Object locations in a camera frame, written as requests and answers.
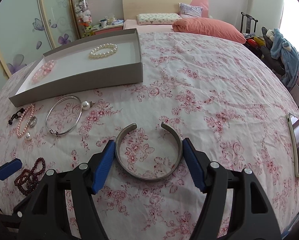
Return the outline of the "large pearl earring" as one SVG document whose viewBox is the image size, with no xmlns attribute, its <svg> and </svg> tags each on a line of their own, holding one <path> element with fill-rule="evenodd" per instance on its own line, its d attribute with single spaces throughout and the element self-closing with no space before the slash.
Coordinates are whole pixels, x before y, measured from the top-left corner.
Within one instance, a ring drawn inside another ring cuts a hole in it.
<svg viewBox="0 0 299 240">
<path fill-rule="evenodd" d="M 95 104 L 95 102 L 92 101 L 83 101 L 81 104 L 81 108 L 84 111 L 89 110 L 93 105 Z"/>
</svg>

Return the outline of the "floral pink bed sheet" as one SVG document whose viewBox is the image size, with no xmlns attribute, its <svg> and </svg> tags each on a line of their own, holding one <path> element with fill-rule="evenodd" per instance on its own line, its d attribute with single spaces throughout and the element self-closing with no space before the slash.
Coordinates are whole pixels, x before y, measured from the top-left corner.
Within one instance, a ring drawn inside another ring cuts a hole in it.
<svg viewBox="0 0 299 240">
<path fill-rule="evenodd" d="M 175 164 L 178 146 L 161 128 L 171 125 L 196 149 L 225 168 L 252 169 L 281 229 L 299 211 L 288 113 L 299 109 L 269 68 L 241 44 L 180 34 L 140 34 L 144 81 L 77 94 L 94 105 L 51 98 L 35 104 L 31 140 L 19 138 L 8 120 L 8 99 L 26 70 L 0 92 L 0 164 L 19 158 L 32 168 L 69 171 L 101 152 L 129 124 L 137 128 L 121 144 L 105 186 L 93 200 L 110 239 L 189 239 L 205 195 L 185 162 Z"/>
</svg>

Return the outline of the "sliding wardrobe with flowers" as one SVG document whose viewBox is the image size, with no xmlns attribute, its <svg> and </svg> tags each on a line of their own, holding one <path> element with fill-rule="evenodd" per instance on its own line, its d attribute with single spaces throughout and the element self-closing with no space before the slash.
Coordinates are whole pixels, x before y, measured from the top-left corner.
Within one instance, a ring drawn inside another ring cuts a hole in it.
<svg viewBox="0 0 299 240">
<path fill-rule="evenodd" d="M 43 53 L 77 39 L 71 0 L 1 0 L 0 91 Z"/>
</svg>

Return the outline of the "blue plush robe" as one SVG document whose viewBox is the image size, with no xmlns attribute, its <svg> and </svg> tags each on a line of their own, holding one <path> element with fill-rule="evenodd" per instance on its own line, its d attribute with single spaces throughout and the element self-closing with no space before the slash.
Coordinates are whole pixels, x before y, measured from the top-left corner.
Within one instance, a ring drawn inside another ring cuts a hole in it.
<svg viewBox="0 0 299 240">
<path fill-rule="evenodd" d="M 282 75 L 281 81 L 286 89 L 291 90 L 299 76 L 299 52 L 284 38 L 278 28 L 274 29 L 270 53 L 273 59 L 282 58 L 285 74 Z"/>
</svg>

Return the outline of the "grey cardboard tray box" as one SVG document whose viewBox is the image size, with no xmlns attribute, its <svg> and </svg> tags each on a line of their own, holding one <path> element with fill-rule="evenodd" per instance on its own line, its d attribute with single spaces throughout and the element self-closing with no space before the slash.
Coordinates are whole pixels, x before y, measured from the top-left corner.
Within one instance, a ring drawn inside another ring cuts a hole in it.
<svg viewBox="0 0 299 240">
<path fill-rule="evenodd" d="M 117 45 L 117 52 L 102 59 L 89 56 L 107 43 Z M 83 38 L 44 53 L 25 70 L 9 100 L 20 107 L 60 95 L 142 81 L 139 33 L 126 29 Z"/>
</svg>

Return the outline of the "folded salmon duvet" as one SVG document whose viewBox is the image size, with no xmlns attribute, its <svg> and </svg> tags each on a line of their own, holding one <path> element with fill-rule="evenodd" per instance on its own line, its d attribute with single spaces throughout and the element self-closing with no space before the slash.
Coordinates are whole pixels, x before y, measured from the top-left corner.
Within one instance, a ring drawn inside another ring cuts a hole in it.
<svg viewBox="0 0 299 240">
<path fill-rule="evenodd" d="M 174 32 L 213 36 L 244 44 L 246 39 L 235 26 L 212 18 L 182 18 L 172 24 Z"/>
</svg>

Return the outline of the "silver cuff bangle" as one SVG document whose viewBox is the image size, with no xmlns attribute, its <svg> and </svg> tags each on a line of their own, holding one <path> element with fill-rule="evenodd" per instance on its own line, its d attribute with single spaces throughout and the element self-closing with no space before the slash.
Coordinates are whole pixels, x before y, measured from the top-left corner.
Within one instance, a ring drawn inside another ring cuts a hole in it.
<svg viewBox="0 0 299 240">
<path fill-rule="evenodd" d="M 151 131 L 132 123 L 119 132 L 115 157 L 126 174 L 145 182 L 183 180 L 188 170 L 182 163 L 182 140 L 178 131 L 161 122 Z"/>
</svg>

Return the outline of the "pink bedside table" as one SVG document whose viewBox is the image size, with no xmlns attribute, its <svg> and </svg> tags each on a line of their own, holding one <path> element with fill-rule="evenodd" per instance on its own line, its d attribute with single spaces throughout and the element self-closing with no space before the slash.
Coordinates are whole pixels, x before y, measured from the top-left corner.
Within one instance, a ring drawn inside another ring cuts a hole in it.
<svg viewBox="0 0 299 240">
<path fill-rule="evenodd" d="M 113 31 L 123 30 L 124 23 L 117 25 L 107 25 L 105 28 L 93 28 L 91 29 L 92 35 L 100 35 L 105 33 L 110 33 Z"/>
</svg>

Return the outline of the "thin silver round bangle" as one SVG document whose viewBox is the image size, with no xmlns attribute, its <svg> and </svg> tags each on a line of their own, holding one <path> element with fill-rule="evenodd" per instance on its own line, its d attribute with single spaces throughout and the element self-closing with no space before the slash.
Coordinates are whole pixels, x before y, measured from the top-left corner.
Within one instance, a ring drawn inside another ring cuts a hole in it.
<svg viewBox="0 0 299 240">
<path fill-rule="evenodd" d="M 67 135 L 77 126 L 82 112 L 82 102 L 79 97 L 64 96 L 49 110 L 45 119 L 45 127 L 51 135 L 56 137 Z"/>
</svg>

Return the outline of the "lilac patterned pillow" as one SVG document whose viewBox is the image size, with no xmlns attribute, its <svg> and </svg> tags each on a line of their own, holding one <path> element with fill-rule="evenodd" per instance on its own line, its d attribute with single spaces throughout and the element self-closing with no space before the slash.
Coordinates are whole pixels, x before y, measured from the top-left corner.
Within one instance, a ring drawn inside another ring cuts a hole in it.
<svg viewBox="0 0 299 240">
<path fill-rule="evenodd" d="M 202 12 L 202 7 L 179 3 L 179 15 L 182 18 L 201 17 Z"/>
</svg>

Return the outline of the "tube of plush toys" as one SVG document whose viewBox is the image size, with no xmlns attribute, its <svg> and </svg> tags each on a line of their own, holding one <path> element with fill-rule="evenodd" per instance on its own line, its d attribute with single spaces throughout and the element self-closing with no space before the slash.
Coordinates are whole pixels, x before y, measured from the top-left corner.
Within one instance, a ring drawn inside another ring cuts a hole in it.
<svg viewBox="0 0 299 240">
<path fill-rule="evenodd" d="M 88 0 L 73 0 L 77 28 L 81 38 L 91 35 L 92 16 Z"/>
</svg>

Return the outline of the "small white pearl earring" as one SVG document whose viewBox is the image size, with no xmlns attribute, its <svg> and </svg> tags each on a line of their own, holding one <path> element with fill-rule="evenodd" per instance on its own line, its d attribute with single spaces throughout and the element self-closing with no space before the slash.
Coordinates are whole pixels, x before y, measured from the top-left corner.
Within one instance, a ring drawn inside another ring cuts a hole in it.
<svg viewBox="0 0 299 240">
<path fill-rule="evenodd" d="M 32 138 L 31 138 L 31 134 L 30 133 L 26 133 L 25 134 L 25 139 L 26 140 L 31 140 Z"/>
</svg>

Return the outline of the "beige pink headboard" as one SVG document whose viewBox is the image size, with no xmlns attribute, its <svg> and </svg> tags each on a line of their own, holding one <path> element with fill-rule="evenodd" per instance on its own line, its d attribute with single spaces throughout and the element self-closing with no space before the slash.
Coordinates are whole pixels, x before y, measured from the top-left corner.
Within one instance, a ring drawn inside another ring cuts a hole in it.
<svg viewBox="0 0 299 240">
<path fill-rule="evenodd" d="M 209 0 L 122 0 L 125 20 L 135 20 L 138 14 L 179 13 L 179 3 L 202 7 L 202 17 L 209 17 Z"/>
</svg>

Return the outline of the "dark wooden chair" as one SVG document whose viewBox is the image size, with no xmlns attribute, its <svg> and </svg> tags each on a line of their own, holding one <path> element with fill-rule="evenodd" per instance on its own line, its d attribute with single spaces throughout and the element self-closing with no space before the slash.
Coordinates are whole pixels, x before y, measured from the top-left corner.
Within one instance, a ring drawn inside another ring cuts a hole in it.
<svg viewBox="0 0 299 240">
<path fill-rule="evenodd" d="M 242 17 L 241 17 L 240 32 L 244 36 L 256 34 L 256 27 L 257 27 L 258 20 L 244 12 L 241 12 L 241 16 Z"/>
</svg>

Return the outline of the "smartphone in white case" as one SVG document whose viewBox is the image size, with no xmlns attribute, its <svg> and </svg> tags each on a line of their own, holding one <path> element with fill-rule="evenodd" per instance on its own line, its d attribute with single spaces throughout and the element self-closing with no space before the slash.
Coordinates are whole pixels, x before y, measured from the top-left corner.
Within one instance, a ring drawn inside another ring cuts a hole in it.
<svg viewBox="0 0 299 240">
<path fill-rule="evenodd" d="M 287 124 L 293 146 L 295 176 L 299 177 L 299 118 L 292 113 L 288 113 Z"/>
</svg>

